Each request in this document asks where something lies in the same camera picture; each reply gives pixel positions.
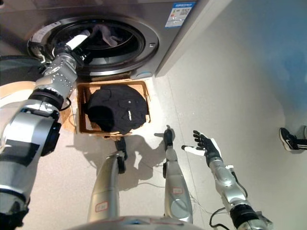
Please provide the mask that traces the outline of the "black and white right hand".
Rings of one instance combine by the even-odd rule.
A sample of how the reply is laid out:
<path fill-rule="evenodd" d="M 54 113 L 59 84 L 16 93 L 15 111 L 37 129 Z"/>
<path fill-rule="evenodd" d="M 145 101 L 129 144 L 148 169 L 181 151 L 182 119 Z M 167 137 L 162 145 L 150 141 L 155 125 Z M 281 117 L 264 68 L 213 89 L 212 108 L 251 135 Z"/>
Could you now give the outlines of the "black and white right hand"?
<path fill-rule="evenodd" d="M 197 143 L 197 146 L 193 147 L 182 145 L 182 150 L 197 156 L 204 156 L 206 159 L 207 166 L 209 166 L 210 162 L 215 159 L 222 159 L 219 147 L 213 138 L 208 138 L 203 133 L 197 130 L 193 131 L 193 137 L 195 142 Z"/>

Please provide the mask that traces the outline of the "black and white left hand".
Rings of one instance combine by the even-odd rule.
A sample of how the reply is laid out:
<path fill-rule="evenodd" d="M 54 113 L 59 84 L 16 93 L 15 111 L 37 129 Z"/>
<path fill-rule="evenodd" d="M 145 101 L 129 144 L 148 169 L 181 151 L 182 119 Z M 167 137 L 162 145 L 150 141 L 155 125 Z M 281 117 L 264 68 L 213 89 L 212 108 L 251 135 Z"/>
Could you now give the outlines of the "black and white left hand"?
<path fill-rule="evenodd" d="M 82 54 L 80 54 L 80 45 L 91 35 L 89 30 L 83 30 L 73 38 L 69 38 L 67 41 L 59 42 L 54 48 L 54 54 L 59 55 L 61 53 L 69 54 L 77 61 L 82 60 Z"/>

